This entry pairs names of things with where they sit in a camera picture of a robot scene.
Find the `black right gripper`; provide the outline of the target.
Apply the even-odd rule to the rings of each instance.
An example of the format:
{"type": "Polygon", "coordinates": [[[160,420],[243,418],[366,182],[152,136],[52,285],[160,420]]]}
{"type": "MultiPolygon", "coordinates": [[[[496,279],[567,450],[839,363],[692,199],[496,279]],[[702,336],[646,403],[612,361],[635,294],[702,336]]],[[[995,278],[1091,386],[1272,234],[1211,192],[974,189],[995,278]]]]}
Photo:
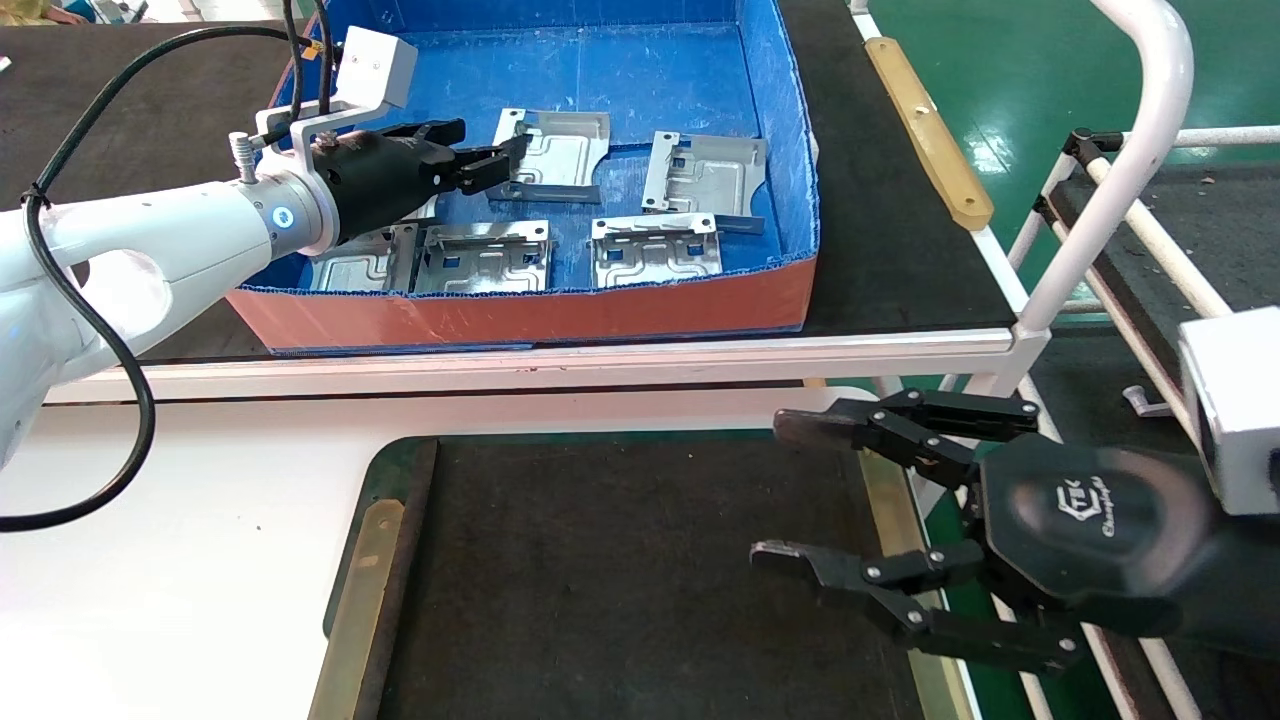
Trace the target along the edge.
{"type": "Polygon", "coordinates": [[[1134,637],[1226,641],[1226,514],[1199,462],[1023,436],[1039,429],[1039,413],[940,389],[778,410],[785,443],[870,451],[946,489],[979,480],[979,543],[863,559],[767,539],[751,546],[751,566],[806,582],[818,603],[861,614],[902,647],[1016,673],[1066,670],[1085,655],[1082,633],[927,607],[920,596],[979,578],[1014,609],[1134,637]],[[959,438],[1006,445],[979,464],[959,438]]]}

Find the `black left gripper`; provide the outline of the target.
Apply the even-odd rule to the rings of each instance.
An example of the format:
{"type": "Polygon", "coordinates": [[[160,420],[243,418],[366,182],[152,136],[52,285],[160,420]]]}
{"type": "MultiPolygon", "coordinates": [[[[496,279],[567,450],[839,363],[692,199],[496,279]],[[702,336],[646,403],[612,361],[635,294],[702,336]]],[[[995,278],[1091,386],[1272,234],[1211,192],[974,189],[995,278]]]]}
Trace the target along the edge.
{"type": "Polygon", "coordinates": [[[337,209],[337,242],[389,225],[453,188],[470,196],[512,181],[530,140],[516,135],[498,145],[454,151],[465,136],[466,120],[454,118],[312,141],[314,169],[337,209]]]}

